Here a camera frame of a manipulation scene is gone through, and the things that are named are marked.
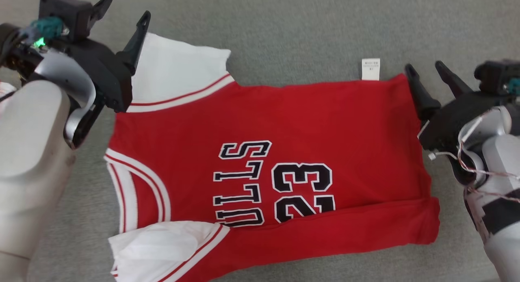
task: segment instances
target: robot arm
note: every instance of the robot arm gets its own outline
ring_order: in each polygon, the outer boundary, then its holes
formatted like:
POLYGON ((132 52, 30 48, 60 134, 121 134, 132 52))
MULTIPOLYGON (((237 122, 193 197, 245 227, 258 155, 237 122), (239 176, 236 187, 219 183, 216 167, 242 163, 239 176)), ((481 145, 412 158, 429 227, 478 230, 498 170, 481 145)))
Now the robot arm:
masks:
POLYGON ((23 88, 0 114, 0 281, 25 281, 28 264, 83 143, 104 106, 124 112, 150 13, 114 54, 87 37, 112 0, 40 0, 39 19, 0 25, 0 67, 23 88))
POLYGON ((411 65, 405 68, 423 128, 418 139, 430 158, 448 156, 464 186, 464 202, 503 281, 520 281, 520 63, 486 62, 473 91, 436 63, 455 100, 440 106, 411 65))

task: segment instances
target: clothing label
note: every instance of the clothing label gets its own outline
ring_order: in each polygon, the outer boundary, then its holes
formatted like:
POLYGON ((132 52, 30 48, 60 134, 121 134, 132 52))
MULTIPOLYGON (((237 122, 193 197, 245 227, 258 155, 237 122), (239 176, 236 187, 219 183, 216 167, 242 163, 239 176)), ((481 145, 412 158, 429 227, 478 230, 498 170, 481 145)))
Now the clothing label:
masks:
POLYGON ((381 65, 381 59, 362 59, 361 65, 361 80, 379 81, 379 66, 381 65))

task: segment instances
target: red jersey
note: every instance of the red jersey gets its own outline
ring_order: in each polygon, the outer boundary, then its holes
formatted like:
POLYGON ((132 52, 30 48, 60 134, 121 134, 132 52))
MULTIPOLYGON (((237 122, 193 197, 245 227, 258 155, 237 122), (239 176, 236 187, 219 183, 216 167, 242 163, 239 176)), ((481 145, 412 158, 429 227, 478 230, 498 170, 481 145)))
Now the red jersey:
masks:
POLYGON ((120 232, 162 221, 226 228, 157 281, 435 240, 439 205, 404 75, 243 87, 228 56, 149 34, 134 100, 116 117, 105 159, 120 232))

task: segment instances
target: gray carpet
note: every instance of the gray carpet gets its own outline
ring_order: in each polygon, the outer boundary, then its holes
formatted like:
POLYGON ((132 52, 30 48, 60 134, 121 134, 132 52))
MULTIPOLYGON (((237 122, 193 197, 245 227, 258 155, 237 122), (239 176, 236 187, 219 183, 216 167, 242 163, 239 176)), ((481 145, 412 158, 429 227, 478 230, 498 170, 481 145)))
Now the gray carpet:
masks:
MULTIPOLYGON (((140 15, 150 10, 151 32, 231 49, 228 69, 242 85, 356 80, 360 60, 379 57, 382 79, 411 62, 431 94, 445 103, 452 96, 435 72, 435 60, 443 60, 476 87, 472 74, 477 64, 520 58, 519 4, 520 0, 114 0, 92 37, 119 50, 140 15)), ((0 0, 0 21, 26 25, 37 17, 37 7, 38 0, 0 0)), ((0 75, 16 81, 12 73, 0 75)), ((78 151, 67 190, 31 266, 30 281, 113 281, 106 239, 117 232, 118 206, 102 159, 113 117, 105 110, 78 151)), ((254 267, 218 281, 495 280, 448 161, 425 158, 425 163, 442 208, 434 244, 254 267)))

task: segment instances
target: green light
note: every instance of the green light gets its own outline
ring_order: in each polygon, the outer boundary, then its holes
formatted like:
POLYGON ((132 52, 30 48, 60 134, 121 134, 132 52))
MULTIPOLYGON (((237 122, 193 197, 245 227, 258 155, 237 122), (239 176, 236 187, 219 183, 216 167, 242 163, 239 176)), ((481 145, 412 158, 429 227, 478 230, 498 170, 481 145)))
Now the green light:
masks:
POLYGON ((42 46, 45 46, 45 41, 43 41, 43 37, 34 43, 34 47, 36 48, 40 48, 42 46))

